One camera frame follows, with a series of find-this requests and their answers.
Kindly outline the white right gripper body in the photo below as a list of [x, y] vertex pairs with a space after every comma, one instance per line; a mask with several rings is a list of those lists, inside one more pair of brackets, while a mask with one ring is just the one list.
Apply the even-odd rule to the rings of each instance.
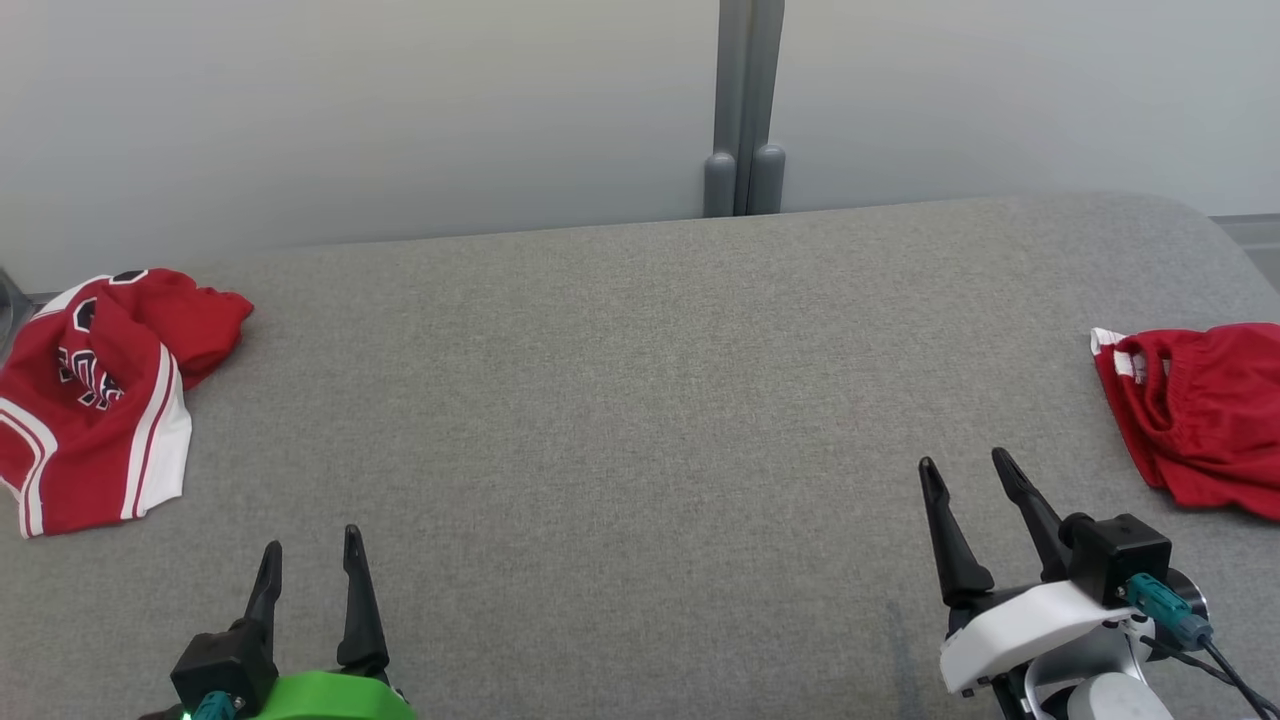
[[1069, 582], [1033, 587], [941, 646], [950, 694], [992, 689], [1006, 719], [1148, 719], [1151, 623]]

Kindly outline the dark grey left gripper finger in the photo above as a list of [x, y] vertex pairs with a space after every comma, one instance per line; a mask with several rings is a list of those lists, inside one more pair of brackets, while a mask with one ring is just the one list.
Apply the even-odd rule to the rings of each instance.
[[244, 619], [274, 629], [275, 606], [282, 593], [283, 548], [279, 541], [269, 542], [262, 552], [259, 570], [250, 592]]
[[346, 620], [335, 660], [340, 673], [388, 682], [390, 664], [381, 614], [360, 528], [344, 528], [342, 565], [347, 575]]

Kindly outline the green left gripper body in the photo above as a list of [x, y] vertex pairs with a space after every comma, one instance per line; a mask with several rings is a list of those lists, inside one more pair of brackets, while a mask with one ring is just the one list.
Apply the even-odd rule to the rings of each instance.
[[279, 678], [256, 714], [242, 719], [415, 719], [385, 673], [306, 671]]

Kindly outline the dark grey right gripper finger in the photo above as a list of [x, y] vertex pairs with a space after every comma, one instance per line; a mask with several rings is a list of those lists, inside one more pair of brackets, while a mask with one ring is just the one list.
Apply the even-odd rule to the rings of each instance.
[[1069, 547], [1059, 538], [1061, 518], [1006, 448], [992, 448], [991, 457], [1005, 495], [1019, 509], [1036, 547], [1041, 562], [1041, 580], [1066, 580]]
[[934, 461], [931, 457], [922, 457], [918, 474], [940, 593], [948, 609], [960, 609], [975, 598], [989, 594], [995, 589], [995, 579], [977, 560], [957, 524], [950, 507], [951, 493]]

